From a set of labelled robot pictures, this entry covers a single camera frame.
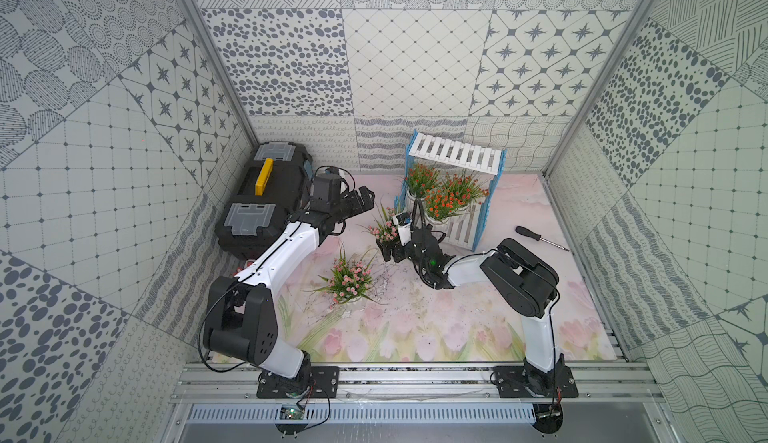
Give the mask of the orange flower potted plant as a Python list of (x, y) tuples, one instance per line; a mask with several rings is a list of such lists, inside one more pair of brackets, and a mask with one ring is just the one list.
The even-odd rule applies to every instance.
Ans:
[(470, 203), (470, 198), (455, 190), (433, 189), (423, 201), (426, 215), (436, 222), (444, 222), (460, 215)]

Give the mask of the red flower plant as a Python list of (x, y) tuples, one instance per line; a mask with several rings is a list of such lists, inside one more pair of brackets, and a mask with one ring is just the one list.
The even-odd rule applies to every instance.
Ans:
[(482, 200), (489, 194), (472, 175), (454, 174), (445, 181), (444, 189), (449, 201), (461, 206)]
[(436, 166), (414, 163), (406, 174), (406, 195), (414, 199), (424, 199), (437, 186), (439, 179), (440, 172)]

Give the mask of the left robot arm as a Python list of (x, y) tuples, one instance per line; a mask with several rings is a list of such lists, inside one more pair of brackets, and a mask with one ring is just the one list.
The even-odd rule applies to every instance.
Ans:
[(277, 240), (253, 264), (233, 277), (220, 277), (209, 290), (197, 349), (237, 358), (262, 369), (290, 393), (310, 386), (311, 358), (279, 335), (277, 296), (299, 264), (336, 225), (374, 208), (375, 193), (365, 186), (341, 189), (336, 169), (314, 178), (309, 202), (288, 217)]

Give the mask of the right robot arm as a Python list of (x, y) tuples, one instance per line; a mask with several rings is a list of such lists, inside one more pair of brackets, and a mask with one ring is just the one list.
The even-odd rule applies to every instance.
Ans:
[(523, 382), (535, 395), (554, 393), (564, 370), (552, 321), (552, 309), (560, 299), (556, 271), (513, 238), (485, 252), (452, 256), (443, 252), (442, 240), (433, 235), (430, 225), (398, 225), (396, 234), (400, 243), (395, 250), (411, 261), (427, 287), (448, 290), (482, 283), (495, 288), (522, 318), (526, 343)]

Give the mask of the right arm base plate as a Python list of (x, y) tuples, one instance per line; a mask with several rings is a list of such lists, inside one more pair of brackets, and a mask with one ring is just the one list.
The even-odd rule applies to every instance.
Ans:
[(556, 366), (548, 373), (527, 366), (496, 366), (491, 383), (500, 398), (577, 398), (579, 390), (568, 366)]

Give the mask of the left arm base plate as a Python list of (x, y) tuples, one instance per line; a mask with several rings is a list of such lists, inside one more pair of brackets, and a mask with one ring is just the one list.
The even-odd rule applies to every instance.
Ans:
[(337, 395), (340, 368), (311, 366), (303, 368), (296, 377), (287, 378), (263, 371), (258, 378), (258, 399), (296, 398), (312, 393), (312, 397), (333, 399)]

